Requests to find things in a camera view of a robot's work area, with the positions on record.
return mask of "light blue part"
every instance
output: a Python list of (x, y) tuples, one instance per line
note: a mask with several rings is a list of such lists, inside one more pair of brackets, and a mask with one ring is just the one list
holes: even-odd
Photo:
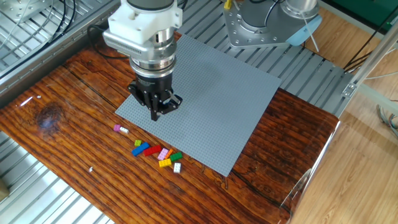
[[(318, 26), (322, 22), (322, 17), (317, 15), (313, 20), (308, 23), (308, 27), (314, 33)], [(299, 46), (304, 43), (310, 37), (310, 32), (307, 29), (307, 26), (303, 26), (299, 31), (289, 37), (286, 42), (290, 43), (293, 46)]]
[(131, 151), (131, 153), (134, 156), (138, 156), (140, 153), (144, 152), (144, 150), (147, 149), (147, 148), (149, 148), (149, 144), (144, 142), (140, 146), (136, 147), (133, 151)]

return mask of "white lego brick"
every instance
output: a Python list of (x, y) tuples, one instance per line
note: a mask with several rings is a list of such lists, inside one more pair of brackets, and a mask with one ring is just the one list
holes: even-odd
[(127, 128), (120, 127), (120, 131), (121, 131), (121, 132), (124, 132), (124, 133), (126, 133), (126, 134), (129, 134), (129, 130), (127, 130)]
[(180, 171), (181, 171), (181, 163), (179, 163), (179, 162), (174, 163), (174, 172), (176, 174), (179, 174)]

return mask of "lego brick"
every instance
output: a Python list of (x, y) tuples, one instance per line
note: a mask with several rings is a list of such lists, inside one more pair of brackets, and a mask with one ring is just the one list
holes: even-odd
[(175, 172), (176, 174), (179, 174), (179, 173), (181, 172), (181, 163), (176, 162), (176, 163), (174, 164), (174, 172)]
[(181, 158), (182, 158), (182, 153), (181, 152), (178, 152), (176, 154), (172, 154), (170, 156), (170, 159), (172, 160), (172, 162), (177, 161), (177, 160), (179, 160)]
[(145, 156), (150, 156), (153, 153), (160, 152), (161, 150), (162, 150), (161, 146), (150, 147), (149, 149), (145, 149), (144, 150), (144, 155)]
[(131, 151), (131, 153), (134, 156), (138, 156), (140, 153), (142, 153), (145, 149), (149, 148), (149, 144), (144, 142), (143, 144), (141, 144), (140, 146), (136, 147), (133, 151)]
[(124, 133), (126, 133), (126, 134), (129, 134), (129, 130), (127, 130), (127, 128), (120, 127), (120, 131), (121, 131), (121, 132), (124, 132)]
[(165, 159), (165, 160), (159, 161), (160, 168), (171, 166), (171, 165), (172, 165), (171, 159)]
[(119, 132), (120, 131), (120, 124), (115, 124), (113, 127), (113, 131)]
[(141, 144), (142, 144), (142, 141), (141, 141), (141, 140), (136, 140), (135, 143), (134, 143), (134, 146), (138, 147), (138, 146), (140, 146)]
[(162, 152), (160, 152), (159, 156), (157, 157), (158, 160), (164, 160), (167, 153), (169, 152), (169, 150), (167, 149), (162, 149)]
[(173, 149), (170, 149), (167, 155), (164, 157), (165, 159), (168, 159), (170, 155), (173, 153)]

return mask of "pink lego brick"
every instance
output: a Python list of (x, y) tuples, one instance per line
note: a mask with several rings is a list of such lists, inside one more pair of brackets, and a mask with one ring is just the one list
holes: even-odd
[(113, 131), (120, 132), (120, 127), (121, 127), (120, 124), (115, 124), (113, 127)]
[(162, 152), (160, 152), (159, 156), (157, 157), (158, 160), (164, 160), (164, 157), (166, 157), (167, 153), (169, 152), (169, 150), (163, 148)]

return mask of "wood grain surface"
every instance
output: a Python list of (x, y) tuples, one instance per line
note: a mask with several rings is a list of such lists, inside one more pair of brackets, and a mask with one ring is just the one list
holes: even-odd
[(136, 139), (172, 148), (114, 113), (134, 78), (128, 60), (86, 48), (0, 111), (1, 130), (116, 223), (285, 222), (281, 203), (338, 123), (279, 89), (227, 178), (187, 155), (174, 174), (131, 154)]

